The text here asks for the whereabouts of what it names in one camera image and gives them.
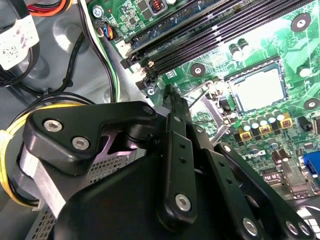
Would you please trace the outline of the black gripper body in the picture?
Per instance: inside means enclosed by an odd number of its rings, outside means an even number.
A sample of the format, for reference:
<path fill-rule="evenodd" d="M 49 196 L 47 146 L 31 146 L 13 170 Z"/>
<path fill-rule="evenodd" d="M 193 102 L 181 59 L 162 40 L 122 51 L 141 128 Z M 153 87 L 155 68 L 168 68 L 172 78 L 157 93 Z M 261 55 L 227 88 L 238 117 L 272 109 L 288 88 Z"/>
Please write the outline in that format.
<path fill-rule="evenodd" d="M 156 214 L 163 163 L 144 156 L 74 194 L 53 230 L 56 240 L 238 240 L 210 178 L 196 172 L 198 216 L 182 232 L 167 230 Z"/>

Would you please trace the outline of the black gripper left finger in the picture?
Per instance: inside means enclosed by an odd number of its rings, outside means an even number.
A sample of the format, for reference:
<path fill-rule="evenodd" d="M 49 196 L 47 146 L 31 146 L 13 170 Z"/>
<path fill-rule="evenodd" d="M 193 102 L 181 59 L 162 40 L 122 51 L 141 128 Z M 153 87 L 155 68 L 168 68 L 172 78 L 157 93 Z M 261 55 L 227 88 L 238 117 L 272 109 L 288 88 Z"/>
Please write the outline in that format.
<path fill-rule="evenodd" d="M 23 130 L 22 171 L 56 220 L 79 191 L 143 157 L 162 161 L 156 215 L 171 232 L 198 217 L 193 143 L 181 98 L 167 86 L 160 110 L 142 101 L 36 110 Z"/>

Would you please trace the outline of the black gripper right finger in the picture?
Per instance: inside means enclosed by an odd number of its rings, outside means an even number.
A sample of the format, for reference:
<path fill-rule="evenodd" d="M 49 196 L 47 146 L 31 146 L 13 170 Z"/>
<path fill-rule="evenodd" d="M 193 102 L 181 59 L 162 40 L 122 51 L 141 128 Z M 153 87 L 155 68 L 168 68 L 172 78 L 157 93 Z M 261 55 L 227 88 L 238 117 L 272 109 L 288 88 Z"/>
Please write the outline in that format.
<path fill-rule="evenodd" d="M 200 210 L 217 240 L 314 240 L 312 228 L 228 144 L 213 146 L 191 120 L 187 101 L 180 109 L 192 141 L 200 180 Z"/>

